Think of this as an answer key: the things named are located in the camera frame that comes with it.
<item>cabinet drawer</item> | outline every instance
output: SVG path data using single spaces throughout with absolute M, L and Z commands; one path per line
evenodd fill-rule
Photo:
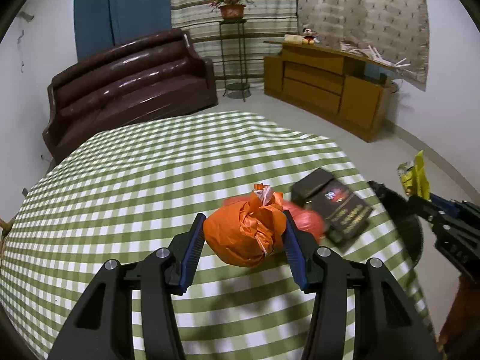
M 313 46 L 312 48 L 283 46 L 282 59 L 337 74 L 343 73 L 343 56 L 315 50 Z
M 314 85 L 338 95 L 342 94 L 344 77 L 315 67 L 285 62 L 285 77 Z
M 285 78 L 283 80 L 283 92 L 304 102 L 316 105 L 332 114 L 336 115 L 338 113 L 340 96 L 323 89 Z
M 340 117 L 370 130 L 383 90 L 381 85 L 346 76 Z

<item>flower pot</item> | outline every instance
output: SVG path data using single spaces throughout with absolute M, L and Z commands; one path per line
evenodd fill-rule
M 241 19 L 244 8 L 245 5 L 243 4 L 223 5 L 220 7 L 220 12 L 222 13 L 223 19 Z

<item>white wall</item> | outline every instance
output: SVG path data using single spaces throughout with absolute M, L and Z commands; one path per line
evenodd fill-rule
M 399 83 L 388 118 L 426 143 L 480 191 L 480 33 L 459 0 L 427 0 L 426 91 Z
M 28 0 L 22 10 L 34 15 L 33 21 L 16 18 L 0 43 L 0 218 L 5 220 L 18 212 L 22 189 L 30 189 L 49 166 L 40 158 L 51 158 L 42 138 L 50 116 L 47 86 L 77 62 L 73 0 Z
M 49 166 L 40 159 L 46 150 L 42 130 L 48 118 L 21 72 L 19 20 L 0 43 L 0 218 L 7 221 L 22 204 L 22 189 L 30 189 Z
M 50 114 L 47 86 L 52 77 L 77 63 L 74 0 L 27 0 L 22 8 L 34 19 L 21 21 L 24 70 L 31 78 L 35 100 Z

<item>striped curtain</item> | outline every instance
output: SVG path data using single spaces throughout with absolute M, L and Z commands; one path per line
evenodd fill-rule
M 220 12 L 211 12 L 212 0 L 170 0 L 172 9 L 172 27 L 181 27 L 190 31 L 195 50 L 200 56 L 211 58 L 214 62 L 217 87 L 223 87 L 222 54 L 220 49 L 219 21 Z M 263 81 L 263 56 L 276 54 L 279 47 L 265 44 L 265 40 L 283 39 L 286 33 L 297 33 L 297 0 L 253 0 L 245 9 L 245 37 L 248 77 L 251 83 Z M 222 26 L 224 36 L 224 59 L 228 80 L 239 78 L 237 26 Z

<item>red plastic bag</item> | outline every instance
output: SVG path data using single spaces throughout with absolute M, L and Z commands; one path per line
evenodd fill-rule
M 238 202 L 247 202 L 248 199 L 249 195 L 234 196 L 232 198 L 225 199 L 223 205 L 228 206 Z M 323 233 L 325 232 L 325 223 L 319 214 L 317 214 L 315 211 L 304 210 L 298 205 L 288 202 L 287 200 L 283 201 L 282 207 L 284 210 L 290 211 L 298 230 L 309 232 L 315 237 L 315 241 L 317 243 L 320 242 L 320 239 L 323 237 Z

